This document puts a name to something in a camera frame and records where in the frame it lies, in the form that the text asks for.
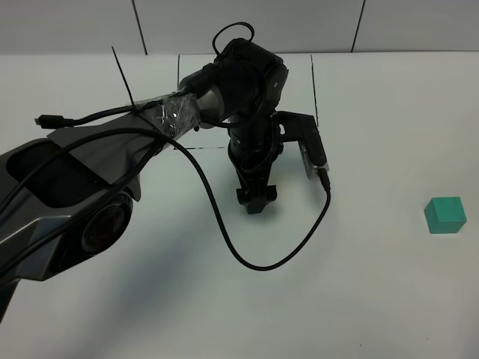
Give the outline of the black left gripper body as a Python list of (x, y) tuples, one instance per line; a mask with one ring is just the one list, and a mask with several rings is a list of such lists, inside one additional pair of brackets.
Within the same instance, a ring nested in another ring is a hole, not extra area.
[(229, 117), (239, 127), (229, 129), (228, 156), (242, 187), (250, 187), (254, 180), (268, 182), (272, 163), (282, 154), (278, 112), (261, 116), (247, 123), (249, 117), (235, 114)]

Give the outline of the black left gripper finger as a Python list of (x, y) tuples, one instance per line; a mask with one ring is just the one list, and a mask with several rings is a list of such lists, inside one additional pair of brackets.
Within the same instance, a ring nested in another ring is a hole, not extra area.
[(248, 214), (261, 213), (265, 207), (276, 201), (277, 189), (275, 185), (258, 185), (248, 192), (246, 211)]
[(239, 204), (248, 204), (251, 202), (251, 195), (249, 193), (249, 190), (246, 190), (244, 188), (238, 188), (237, 189), (237, 200)]

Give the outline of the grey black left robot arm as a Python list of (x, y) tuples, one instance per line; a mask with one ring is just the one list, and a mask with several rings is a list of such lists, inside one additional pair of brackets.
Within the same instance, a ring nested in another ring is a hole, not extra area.
[(1, 156), (1, 308), (21, 280), (48, 280), (116, 243), (141, 198), (141, 171), (191, 130), (228, 130), (235, 167), (254, 183), (248, 207), (273, 200), (287, 74), (280, 57), (235, 39), (168, 95), (78, 120), (38, 117), (47, 137)]

